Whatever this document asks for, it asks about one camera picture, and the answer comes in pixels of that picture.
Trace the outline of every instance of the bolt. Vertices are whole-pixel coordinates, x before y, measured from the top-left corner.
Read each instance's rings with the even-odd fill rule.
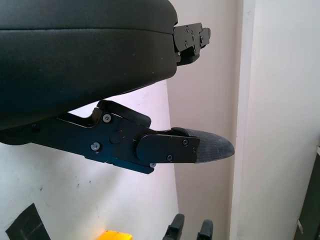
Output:
[[[168,155],[166,159],[168,162],[171,162],[174,159],[174,157],[172,155]]]
[[[107,123],[110,123],[111,121],[111,115],[110,114],[105,114],[103,115],[103,118],[102,120],[107,124]]]
[[[182,143],[183,143],[184,146],[188,146],[189,141],[188,141],[188,139],[185,139],[185,140],[182,141]]]
[[[92,151],[98,151],[100,149],[100,144],[98,142],[94,142],[91,145]]]

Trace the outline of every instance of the black metal bracket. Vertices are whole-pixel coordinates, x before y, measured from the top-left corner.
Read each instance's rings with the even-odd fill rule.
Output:
[[[210,28],[203,28],[201,23],[175,27],[173,40],[177,66],[195,62],[200,49],[210,43],[210,37]]]
[[[91,116],[71,113],[0,131],[0,142],[35,143],[150,174],[156,163],[195,163],[200,140],[174,130],[155,131],[151,119],[102,100]]]

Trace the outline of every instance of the black tape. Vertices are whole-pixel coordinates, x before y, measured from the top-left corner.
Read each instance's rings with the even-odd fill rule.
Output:
[[[50,240],[34,203],[5,232],[10,240]]]

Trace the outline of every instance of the yellow object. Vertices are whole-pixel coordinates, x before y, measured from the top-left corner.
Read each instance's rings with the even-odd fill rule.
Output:
[[[127,233],[106,231],[97,240],[133,240],[133,238],[130,234]]]

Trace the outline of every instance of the screw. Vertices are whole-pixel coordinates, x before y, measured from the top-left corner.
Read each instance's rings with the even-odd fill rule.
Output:
[[[110,123],[111,121],[111,115],[110,114],[105,114],[103,115],[103,118],[102,120],[107,124],[107,123]]]
[[[168,162],[171,162],[174,159],[174,157],[172,155],[169,155],[166,157],[166,159],[168,160]]]
[[[99,148],[100,148],[100,144],[98,142],[92,143],[92,145],[91,145],[92,151],[98,151]]]
[[[188,139],[185,139],[185,140],[183,140],[182,143],[183,143],[184,146],[188,146],[189,141],[188,141]]]
[[[40,130],[41,130],[41,128],[40,128],[40,125],[38,125],[38,124],[32,124],[32,126],[31,126],[31,131],[33,132],[33,133],[38,133],[38,132],[40,132]]]

